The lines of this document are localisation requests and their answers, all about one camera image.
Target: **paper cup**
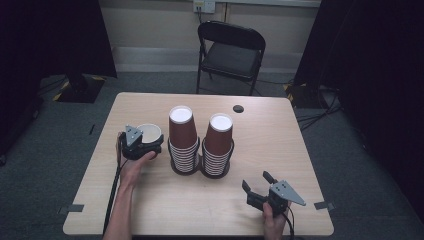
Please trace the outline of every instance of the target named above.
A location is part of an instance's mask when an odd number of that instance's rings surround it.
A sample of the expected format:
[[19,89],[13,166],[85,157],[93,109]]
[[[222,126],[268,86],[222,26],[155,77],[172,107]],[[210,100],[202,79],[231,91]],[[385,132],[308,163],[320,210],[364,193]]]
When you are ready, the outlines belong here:
[[222,156],[231,149],[233,120],[224,113],[212,115],[205,136],[206,150],[215,156]]
[[175,148],[187,149],[197,141],[193,112],[187,106],[176,106],[169,112],[169,139]]
[[160,138],[162,130],[155,124],[146,123],[137,127],[137,129],[143,131],[142,143],[152,143]]

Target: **electrical box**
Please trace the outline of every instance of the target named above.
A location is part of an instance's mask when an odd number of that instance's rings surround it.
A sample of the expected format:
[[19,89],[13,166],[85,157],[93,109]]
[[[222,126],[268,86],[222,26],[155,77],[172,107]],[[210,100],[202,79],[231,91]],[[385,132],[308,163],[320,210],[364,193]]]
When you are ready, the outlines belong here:
[[214,1],[193,1],[193,12],[202,13],[215,13],[215,2]]

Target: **black equipment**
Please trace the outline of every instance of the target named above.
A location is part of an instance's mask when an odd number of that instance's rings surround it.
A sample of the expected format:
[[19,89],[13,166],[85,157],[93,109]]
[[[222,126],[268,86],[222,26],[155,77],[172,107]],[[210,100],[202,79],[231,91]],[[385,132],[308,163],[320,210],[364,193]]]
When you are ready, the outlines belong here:
[[129,160],[137,160],[150,151],[161,153],[161,144],[163,143],[163,134],[151,143],[142,143],[143,131],[127,125],[125,132],[119,136],[122,146],[122,154]]
[[264,171],[262,176],[271,184],[268,196],[261,196],[252,192],[249,185],[243,180],[242,187],[247,193],[247,204],[263,211],[263,203],[268,202],[272,207],[274,216],[284,214],[288,207],[288,201],[302,206],[306,205],[306,202],[294,191],[287,181],[278,181],[267,171]]

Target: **black tape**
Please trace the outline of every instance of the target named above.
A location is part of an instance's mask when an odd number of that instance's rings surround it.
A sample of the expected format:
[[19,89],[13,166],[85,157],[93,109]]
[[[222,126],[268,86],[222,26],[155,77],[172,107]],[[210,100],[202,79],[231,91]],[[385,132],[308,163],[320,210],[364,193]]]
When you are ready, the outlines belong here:
[[68,214],[68,212],[82,212],[82,210],[84,209],[84,205],[82,204],[72,204],[66,207],[61,207],[59,209],[58,214]]
[[333,209],[336,208],[336,206],[333,203],[328,203],[328,202],[319,202],[319,203],[314,203],[315,205],[315,209],[316,210],[321,210],[321,209],[328,209],[328,211],[331,211]]

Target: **cup stack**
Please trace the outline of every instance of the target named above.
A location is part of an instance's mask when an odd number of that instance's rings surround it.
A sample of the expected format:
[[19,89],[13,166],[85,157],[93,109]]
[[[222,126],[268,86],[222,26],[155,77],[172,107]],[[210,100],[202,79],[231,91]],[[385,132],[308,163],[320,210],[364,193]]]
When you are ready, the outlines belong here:
[[172,108],[169,112],[168,150],[174,172],[190,175],[197,171],[199,146],[192,110],[187,106]]
[[224,113],[212,115],[202,142],[201,170],[206,177],[222,178],[228,173],[234,149],[232,133],[233,121],[229,115]]

